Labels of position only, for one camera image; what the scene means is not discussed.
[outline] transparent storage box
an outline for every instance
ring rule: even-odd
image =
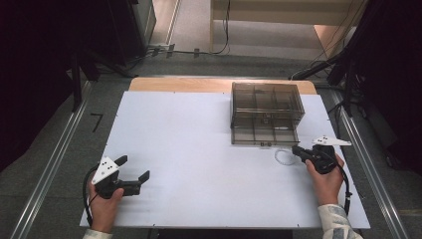
[[[233,83],[232,144],[296,145],[304,114],[296,85]]]

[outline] white tabletop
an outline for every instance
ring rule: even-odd
[[[300,146],[335,136],[320,96],[301,96]],[[316,228],[317,199],[299,160],[285,166],[277,147],[231,144],[230,94],[126,92],[105,153],[128,156],[119,178],[150,170],[140,195],[125,197],[116,226],[158,228]],[[339,148],[336,152],[342,156]],[[347,166],[353,228],[369,222]],[[344,201],[344,186],[339,202]],[[85,214],[81,225],[88,226]]]

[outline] hand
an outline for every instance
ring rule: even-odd
[[[119,188],[110,199],[103,199],[96,193],[96,187],[89,182],[91,212],[93,214],[92,230],[110,233],[117,215],[117,206],[123,198],[124,190]]]
[[[335,157],[338,164],[343,167],[344,161],[337,154]],[[327,174],[319,174],[309,159],[306,160],[305,164],[307,165],[308,173],[313,179],[314,190],[319,206],[338,204],[338,193],[343,182],[343,176],[339,168],[336,167]]]

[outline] wooden table edge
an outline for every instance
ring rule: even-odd
[[[294,84],[301,95],[317,95],[310,81],[259,80],[237,78],[134,78],[129,86],[131,92],[185,92],[185,93],[231,93],[232,83]]]

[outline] white sleeve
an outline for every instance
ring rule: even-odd
[[[87,229],[84,239],[111,239],[112,234]]]
[[[344,209],[340,205],[328,204],[318,209],[322,223],[323,239],[362,238],[353,231]]]

